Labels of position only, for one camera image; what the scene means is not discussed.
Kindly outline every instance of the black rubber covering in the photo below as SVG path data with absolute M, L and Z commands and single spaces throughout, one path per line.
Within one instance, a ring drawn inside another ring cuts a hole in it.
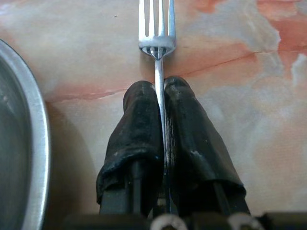
M 168 151 L 172 197 L 179 213 L 222 212 L 216 207 L 225 203 L 221 196 L 219 202 L 212 203 L 220 193 L 225 193 L 230 203 L 229 212 L 248 212 L 246 191 L 227 148 L 183 78 L 166 79 L 165 111 L 171 136 Z M 237 208 L 238 203 L 243 203 L 242 207 Z
M 105 164 L 97 177 L 97 202 L 101 203 L 104 190 L 124 184 L 131 165 L 141 161 L 142 199 L 153 204 L 164 166 L 161 119 L 153 85 L 147 81 L 131 85 L 123 108 L 124 115 L 109 139 Z

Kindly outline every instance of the black rubber glove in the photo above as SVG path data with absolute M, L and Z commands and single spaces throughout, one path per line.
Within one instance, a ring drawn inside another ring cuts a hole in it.
M 171 136 L 172 198 L 179 214 L 248 213 L 246 191 L 227 148 L 184 79 L 166 79 L 165 111 Z
M 133 84 L 124 96 L 123 108 L 124 115 L 110 137 L 105 164 L 97 178 L 97 202 L 100 213 L 147 215 L 156 204 L 164 166 L 154 86 L 147 81 Z

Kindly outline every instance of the marble surface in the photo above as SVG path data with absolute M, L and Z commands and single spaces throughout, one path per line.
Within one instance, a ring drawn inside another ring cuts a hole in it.
M 307 0 L 176 0 L 184 77 L 220 132 L 254 215 L 307 207 Z M 52 171 L 45 229 L 97 213 L 95 180 L 125 90 L 154 80 L 138 1 L 2 0 L 0 38 L 46 100 Z

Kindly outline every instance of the crack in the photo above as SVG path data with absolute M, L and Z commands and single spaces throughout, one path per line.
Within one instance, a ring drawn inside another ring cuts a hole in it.
M 179 76 L 186 77 L 190 74 L 202 72 L 202 71 L 205 71 L 205 70 L 208 70 L 208 69 L 211 69 L 211 68 L 215 68 L 217 66 L 221 66 L 221 65 L 233 62 L 233 61 L 245 59 L 245 58 L 248 58 L 248 57 L 255 55 L 255 54 L 269 54 L 269 53 L 278 53 L 278 52 L 299 52 L 299 51 L 303 51 L 303 50 L 307 50 L 307 46 L 303 46 L 303 47 L 301 47 L 299 49 L 295 49 L 295 50 L 268 50 L 268 51 L 251 52 L 251 53 L 248 53 L 247 55 L 244 55 L 244 56 L 240 56 L 240 57 L 237 57 L 237 58 L 234 58 L 234 59 L 230 59 L 230 60 L 218 63 L 218 64 L 206 66 L 205 68 L 196 69 L 196 70 L 193 70 L 193 71 L 190 71 L 190 72 L 181 73 L 181 74 L 179 74 Z

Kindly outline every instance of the bowl rim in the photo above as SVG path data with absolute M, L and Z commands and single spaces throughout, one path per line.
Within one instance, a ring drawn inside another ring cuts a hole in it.
M 21 229 L 39 230 L 43 226 L 50 177 L 50 131 L 47 110 L 29 67 L 16 51 L 1 39 L 0 58 L 11 69 L 15 80 L 21 86 L 31 121 L 31 175 Z

